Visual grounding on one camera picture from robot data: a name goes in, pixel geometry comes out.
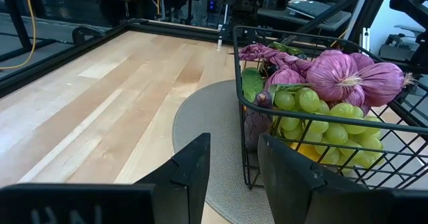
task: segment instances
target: round mat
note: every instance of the round mat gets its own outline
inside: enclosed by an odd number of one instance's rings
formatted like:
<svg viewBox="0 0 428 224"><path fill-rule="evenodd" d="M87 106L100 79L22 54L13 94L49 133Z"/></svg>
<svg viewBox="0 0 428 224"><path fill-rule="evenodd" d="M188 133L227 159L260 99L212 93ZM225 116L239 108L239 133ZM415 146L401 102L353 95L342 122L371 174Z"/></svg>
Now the round mat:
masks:
<svg viewBox="0 0 428 224"><path fill-rule="evenodd" d="M173 125L178 152L202 132L211 133L207 203L232 223L273 223L264 189L244 183L235 80L204 87L180 106Z"/></svg>

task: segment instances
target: wooden table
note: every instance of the wooden table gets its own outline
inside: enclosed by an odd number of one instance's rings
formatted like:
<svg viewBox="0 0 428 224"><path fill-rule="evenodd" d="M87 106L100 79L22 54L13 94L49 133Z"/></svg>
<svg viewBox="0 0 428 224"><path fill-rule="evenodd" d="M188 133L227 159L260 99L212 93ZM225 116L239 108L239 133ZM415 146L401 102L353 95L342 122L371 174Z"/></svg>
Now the wooden table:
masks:
<svg viewBox="0 0 428 224"><path fill-rule="evenodd" d="M233 79L233 50L126 32L0 100L0 185L133 183L173 155L175 112ZM203 223L227 223L205 205Z"/></svg>

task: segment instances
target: wire grid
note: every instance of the wire grid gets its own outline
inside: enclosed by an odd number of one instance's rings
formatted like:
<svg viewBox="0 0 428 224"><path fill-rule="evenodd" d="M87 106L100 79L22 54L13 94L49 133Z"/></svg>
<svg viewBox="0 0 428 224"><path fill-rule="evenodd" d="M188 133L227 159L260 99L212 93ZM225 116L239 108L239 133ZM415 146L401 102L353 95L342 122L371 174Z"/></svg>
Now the wire grid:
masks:
<svg viewBox="0 0 428 224"><path fill-rule="evenodd" d="M244 61L242 65L242 69L245 69L248 65L248 61ZM259 69L262 61L257 60L252 63L252 67L256 67ZM428 122L428 117L423 115L422 111L418 109L424 100L426 101L426 105L428 105L428 88L423 86L419 82L415 85L414 88L422 89L425 94L420 97L414 104L410 101L406 100L406 98L402 98L401 100L393 100L395 103L400 104L401 106L406 106L406 111L410 115L418 114L420 118L424 120L424 122ZM241 123L245 121L245 107L243 104L239 103L239 110L241 116ZM389 106L384 106L382 108L372 108L370 110L370 114L379 118L384 123L390 122L395 124L406 124L403 122L403 119L394 113L393 110L390 109ZM276 125L272 130L273 133L277 132L279 123L281 121L281 116L278 116L276 120ZM357 148L352 146L342 146L336 144L324 144L319 142L308 142L305 141L304 138L306 133L309 130L309 127L312 123L312 120L308 120L307 125L303 131L303 134L299 141L290 140L287 138L278 138L284 142L297 142L298 145L296 147L296 151L298 151L302 144L312 144L314 146L326 146L326 150L321 154L321 157L318 159L318 163L321 163L324 160L327 152L332 147L338 148L346 148L351 149L354 152L349 156L349 158L342 164L323 164L328 167L332 171L336 171L336 173L345 176L346 178L359 183L368 189L378 189L378 188L395 188L395 189L406 189L407 187L415 184L420 178L424 177L425 174L428 173L428 136L423 136L417 133L408 133L401 132L396 130L388 130L381 129L382 137L381 141L384 143L386 147L384 150L373 150L367 148ZM348 163L358 154L359 151L371 151L371 152L380 152L382 153L381 157L378 158L370 167L367 169L362 168L360 166L347 166ZM251 190L254 187L263 187L263 183L260 177L260 169L257 160L257 154L255 152L248 151L245 141L242 142L242 160L243 160L243 174L245 184ZM380 161L384 160L383 164L378 166ZM346 173L345 175L342 173L344 169L352 169L350 173Z"/></svg>

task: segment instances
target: grape bunch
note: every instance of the grape bunch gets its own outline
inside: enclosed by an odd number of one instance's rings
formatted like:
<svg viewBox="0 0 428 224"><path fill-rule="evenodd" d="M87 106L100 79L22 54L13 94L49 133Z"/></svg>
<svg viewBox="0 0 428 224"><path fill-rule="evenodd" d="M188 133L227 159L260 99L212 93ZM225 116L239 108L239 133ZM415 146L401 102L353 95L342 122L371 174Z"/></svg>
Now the grape bunch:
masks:
<svg viewBox="0 0 428 224"><path fill-rule="evenodd" d="M320 100L317 93L310 88L301 88L295 94L287 91L277 92L274 104L280 110L353 118L356 120L380 121L374 116L364 117L364 112L359 107L348 103L339 103L330 109L327 103ZM277 121L278 117L274 116L273 126L276 126ZM300 140L308 124L308 120L302 121L298 118L282 117L278 124L276 135L289 140ZM355 148L383 150L383 145L379 140L380 137L381 130L379 128L313 120L309 125L304 140L336 145L328 149L321 163L342 166L354 154ZM293 142L290 147L296 149L297 145L297 142ZM326 149L327 146L302 143L298 152L313 161L318 161ZM359 150L346 166L353 167L358 165L367 169L381 156L382 152ZM380 160L377 164L383 164L384 161ZM342 172L347 173L351 170L343 168Z"/></svg>

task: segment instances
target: black wire basket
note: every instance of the black wire basket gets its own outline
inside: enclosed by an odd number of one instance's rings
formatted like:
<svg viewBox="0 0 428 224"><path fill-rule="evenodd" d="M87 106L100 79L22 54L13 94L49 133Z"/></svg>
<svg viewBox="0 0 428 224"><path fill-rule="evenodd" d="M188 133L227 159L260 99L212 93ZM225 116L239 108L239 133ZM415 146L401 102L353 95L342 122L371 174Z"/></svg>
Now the black wire basket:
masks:
<svg viewBox="0 0 428 224"><path fill-rule="evenodd" d="M422 110L428 109L428 87L416 81L414 85L403 89L403 91L387 105L370 109L368 115L376 116L381 120L381 122L261 108L244 98L241 71L249 66L259 69L263 60L255 60L254 62L239 60L239 46L251 43L262 43L264 45L268 45L274 41L278 41L279 39L292 39L292 41L288 42L288 46L298 47L304 52L307 58L316 58L324 50L331 49L334 46L334 49L340 49L344 53L363 52L369 55L375 62L382 62L380 58L365 49L362 49L355 43L343 39L257 27L235 27L233 30L233 48L235 57L236 90L239 100L239 116L241 123L242 165L244 181L248 188L251 190L254 187L263 187L263 183L260 178L257 153L256 151L248 150L245 144L244 122L246 116L245 112L248 109L255 110L261 114L268 114L271 117L278 117L276 124L274 123L273 125L271 133L275 133L278 130L278 125L283 117L305 120L306 125L304 126L303 134L299 140L290 140L287 138L279 139L284 142L294 142L297 144L297 146L295 146L295 150L297 151L299 151L303 144L325 146L325 151L318 159L319 163L323 161L323 158L326 156L330 148L340 147L349 149L352 151L352 154L344 163L342 163L342 165L323 165L333 171L336 171L340 175L344 175L348 179L364 185L368 189L406 189L408 187L416 189L427 188L428 176L426 178L423 177L428 173L428 116L426 116ZM401 64L399 67L403 71L411 70L414 74L420 74L421 72L427 71L419 66L406 66ZM382 136L380 141L383 142L384 148L383 150L373 150L321 142L308 142L303 140L312 121L315 120L337 124L351 124L380 128ZM351 160L359 151L362 150L378 152L381 157L368 168L354 165L350 166L349 163Z"/></svg>

